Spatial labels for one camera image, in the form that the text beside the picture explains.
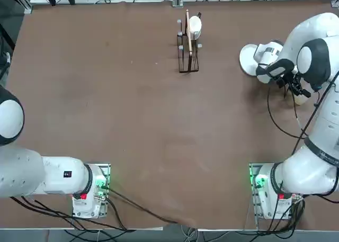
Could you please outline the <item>right arm's black gripper body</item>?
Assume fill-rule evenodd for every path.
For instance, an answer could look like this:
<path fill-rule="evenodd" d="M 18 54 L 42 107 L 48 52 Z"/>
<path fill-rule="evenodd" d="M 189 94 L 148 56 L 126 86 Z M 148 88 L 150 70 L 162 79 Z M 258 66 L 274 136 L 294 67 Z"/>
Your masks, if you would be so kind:
<path fill-rule="evenodd" d="M 276 80 L 276 84 L 279 88 L 286 87 L 289 88 L 293 81 L 292 76 L 279 76 Z"/>

